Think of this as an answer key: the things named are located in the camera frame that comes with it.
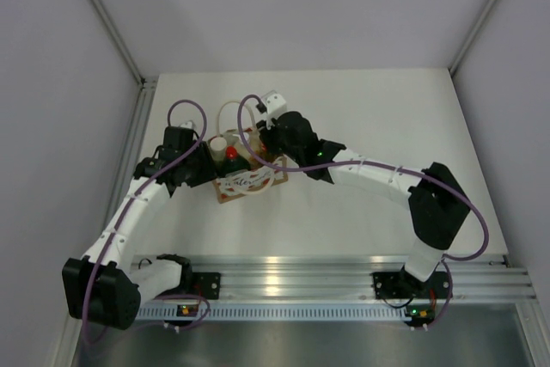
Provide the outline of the burlap canvas bag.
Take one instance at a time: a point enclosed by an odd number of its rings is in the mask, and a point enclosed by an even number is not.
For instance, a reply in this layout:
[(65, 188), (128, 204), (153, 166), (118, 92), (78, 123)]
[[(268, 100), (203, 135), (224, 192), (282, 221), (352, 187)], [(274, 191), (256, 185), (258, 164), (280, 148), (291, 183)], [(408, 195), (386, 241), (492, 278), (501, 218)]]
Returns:
[(218, 114), (215, 120), (215, 135), (207, 141), (209, 150), (209, 141), (212, 138), (216, 136), (224, 137), (227, 140), (228, 146), (234, 146), (239, 154), (244, 156), (251, 165), (251, 169), (248, 171), (222, 177), (222, 163), (214, 162), (217, 177), (212, 184), (216, 192), (217, 201), (220, 204), (246, 196), (260, 195), (269, 188), (285, 183), (288, 180), (288, 175), (284, 171), (267, 167), (256, 160), (257, 157), (260, 157), (263, 161), (272, 163), (280, 168), (287, 165), (285, 156), (273, 155), (266, 151), (266, 147), (260, 140), (260, 133), (256, 126), (253, 110), (249, 106), (244, 106), (243, 111), (248, 113), (251, 125), (244, 127), (242, 134), (236, 128), (223, 131), (220, 126), (221, 115)]

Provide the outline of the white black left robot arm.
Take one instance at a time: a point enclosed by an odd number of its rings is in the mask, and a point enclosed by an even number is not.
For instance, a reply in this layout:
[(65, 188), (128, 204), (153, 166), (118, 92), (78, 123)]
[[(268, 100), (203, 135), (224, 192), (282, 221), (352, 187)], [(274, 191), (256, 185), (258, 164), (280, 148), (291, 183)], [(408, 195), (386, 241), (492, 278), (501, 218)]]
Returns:
[(188, 296), (194, 286), (189, 259), (160, 254), (140, 269), (132, 264), (153, 234), (153, 218), (175, 190), (215, 177), (208, 146), (193, 122), (167, 126), (162, 144), (137, 164), (126, 196), (97, 241), (82, 258), (65, 262), (62, 280), (70, 316), (125, 330), (142, 304), (164, 295)]

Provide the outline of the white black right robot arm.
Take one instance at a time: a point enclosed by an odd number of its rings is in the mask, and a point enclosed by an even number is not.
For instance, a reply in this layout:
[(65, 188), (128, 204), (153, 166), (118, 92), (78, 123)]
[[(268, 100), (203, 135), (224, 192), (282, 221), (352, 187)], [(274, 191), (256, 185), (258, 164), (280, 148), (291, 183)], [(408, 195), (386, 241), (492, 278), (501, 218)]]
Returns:
[(414, 170), (379, 168), (343, 144), (318, 138), (299, 112), (257, 123), (268, 152), (283, 154), (311, 179), (363, 189), (402, 206), (416, 235), (412, 251), (390, 285), (412, 297), (431, 286), (431, 275), (471, 211), (468, 198), (445, 165)]

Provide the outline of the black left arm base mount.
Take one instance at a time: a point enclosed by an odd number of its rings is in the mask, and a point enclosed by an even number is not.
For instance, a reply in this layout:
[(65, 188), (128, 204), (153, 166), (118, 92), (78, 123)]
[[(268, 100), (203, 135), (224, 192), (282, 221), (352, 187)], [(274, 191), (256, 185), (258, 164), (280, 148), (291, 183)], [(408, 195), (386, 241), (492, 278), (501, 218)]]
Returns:
[(222, 275), (219, 272), (195, 272), (192, 277), (191, 293), (207, 300), (218, 300)]

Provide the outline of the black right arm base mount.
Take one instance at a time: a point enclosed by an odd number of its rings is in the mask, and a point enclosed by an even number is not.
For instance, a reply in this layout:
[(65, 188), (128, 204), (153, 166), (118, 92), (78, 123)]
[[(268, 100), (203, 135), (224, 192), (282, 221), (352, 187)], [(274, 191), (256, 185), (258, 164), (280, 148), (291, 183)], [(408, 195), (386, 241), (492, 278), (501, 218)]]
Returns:
[(375, 297), (384, 300), (444, 299), (450, 281), (446, 272), (434, 272), (427, 281), (419, 281), (404, 270), (373, 272)]

